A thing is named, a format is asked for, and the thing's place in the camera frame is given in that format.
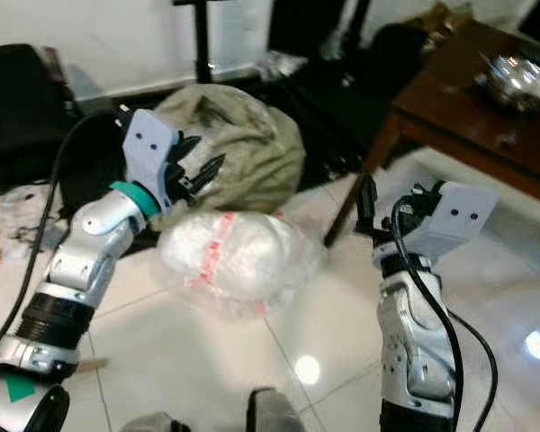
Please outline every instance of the black chair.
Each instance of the black chair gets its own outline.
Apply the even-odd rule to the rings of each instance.
[[[30,45],[0,47],[0,189],[47,178],[76,120],[68,88]]]

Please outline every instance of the table leg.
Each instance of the table leg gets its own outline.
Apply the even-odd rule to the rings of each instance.
[[[350,189],[350,192],[342,204],[338,215],[328,230],[328,234],[326,234],[326,237],[324,238],[324,245],[327,248],[330,248],[338,239],[338,235],[344,227],[344,224],[348,219],[348,215],[356,204],[358,193],[362,183],[365,180],[366,173],[373,174],[376,168],[382,165],[386,158],[392,153],[392,149],[398,142],[401,135],[399,124],[400,122],[398,116],[393,113],[390,114],[388,120],[376,138],[370,155],[368,155],[368,158],[363,163],[360,174],[356,178],[352,189]]]

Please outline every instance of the robotic arm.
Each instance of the robotic arm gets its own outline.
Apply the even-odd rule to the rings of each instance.
[[[439,183],[431,191],[416,185],[392,212],[398,212],[399,220],[382,221],[384,230],[374,229],[375,199],[374,181],[367,177],[359,195],[356,230],[372,237],[373,264],[383,277],[378,305],[383,339],[381,430],[452,431],[461,403],[456,390],[463,384],[457,381],[462,374],[455,366],[455,342],[409,270],[446,316],[441,280],[432,265],[470,241],[499,198],[490,190],[453,182]],[[396,221],[410,269],[399,253]]]
[[[221,168],[224,155],[204,165],[197,177],[185,176],[177,161],[199,140],[183,139],[152,112],[134,113],[123,144],[128,183],[114,183],[104,198],[76,214],[20,326],[0,340],[0,432],[60,431],[69,405],[61,383],[77,368],[78,342],[116,261],[149,219],[167,213],[180,199],[192,205],[194,194]],[[456,183],[437,184],[432,191],[417,185],[397,207],[403,250],[394,221],[384,220],[383,229],[374,228],[375,199],[374,182],[367,177],[356,230],[373,239],[373,263],[383,277],[378,306],[383,336],[381,429],[451,431],[460,405],[461,370],[444,322],[419,285],[421,281],[446,315],[432,265],[472,239],[498,196]],[[296,417],[277,392],[255,392],[250,405],[248,430],[286,430],[285,419]],[[297,423],[292,430],[303,429]]]
[[[128,118],[123,144],[128,183],[116,182],[101,200],[77,212],[68,237],[22,313],[14,334],[0,341],[0,432],[59,431],[69,396],[61,383],[77,368],[77,345],[88,330],[112,278],[116,261],[148,220],[168,213],[219,172],[224,155],[194,179],[177,161],[198,144],[153,112]]]

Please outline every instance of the white tile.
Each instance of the white tile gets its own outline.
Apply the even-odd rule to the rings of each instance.
[[[223,322],[172,292],[96,318],[91,327],[112,429],[163,410],[193,430],[243,428],[248,396],[282,391],[298,411],[308,406],[263,321]]]
[[[94,358],[86,335],[80,343],[81,359]],[[75,373],[64,381],[70,395],[70,407],[62,432],[109,431],[96,371]]]
[[[348,174],[335,182],[324,184],[324,189],[334,201],[342,205],[356,181],[356,174]]]
[[[326,430],[380,430],[381,368],[375,367],[332,392],[314,405]]]
[[[517,430],[540,430],[540,359],[527,349],[527,338],[540,334],[540,280],[515,283],[464,308],[461,315],[492,346],[499,365],[499,401]],[[481,370],[488,371],[484,363]]]
[[[470,321],[473,326],[480,326],[481,320],[478,319],[478,322],[476,322],[474,316],[467,317],[463,315],[462,318]],[[459,324],[455,323],[454,328],[460,341],[464,366],[462,412],[457,430],[471,432],[474,431],[476,421],[482,413],[484,403],[488,399],[491,386],[491,369],[488,357],[480,343]],[[484,336],[492,345],[492,349],[495,349],[494,341],[490,340],[488,335]],[[518,430],[518,424],[510,416],[507,407],[502,402],[500,391],[486,419],[483,430],[492,432]]]
[[[540,275],[540,223],[500,207],[490,217],[488,228]]]
[[[300,420],[306,429],[306,432],[324,432],[326,429],[323,429],[318,421],[318,418],[314,414],[312,409],[306,409],[301,415]]]
[[[371,253],[368,239],[343,237],[293,302],[267,318],[292,367],[304,356],[318,362],[319,380],[304,384],[311,401],[379,361],[376,307],[382,278]]]
[[[485,229],[443,256],[435,271],[442,278],[445,304],[454,311],[532,273],[508,246]]]
[[[50,254],[48,253],[41,253],[38,255],[36,266],[34,267],[29,284],[28,295],[26,296],[23,306],[25,306],[32,297],[32,293],[36,288],[38,281],[42,278],[49,260]],[[0,261],[0,327],[2,326],[6,315],[10,312],[18,292],[20,291],[25,271],[26,259]]]
[[[296,221],[313,221],[323,234],[330,227],[337,211],[337,203],[322,187],[297,193],[279,210]]]
[[[159,259],[158,250],[154,247],[120,259],[96,315],[165,289],[157,278]]]

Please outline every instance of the metal bowl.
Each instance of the metal bowl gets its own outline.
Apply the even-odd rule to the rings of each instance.
[[[540,67],[520,57],[499,56],[476,82],[502,107],[521,114],[540,113]]]

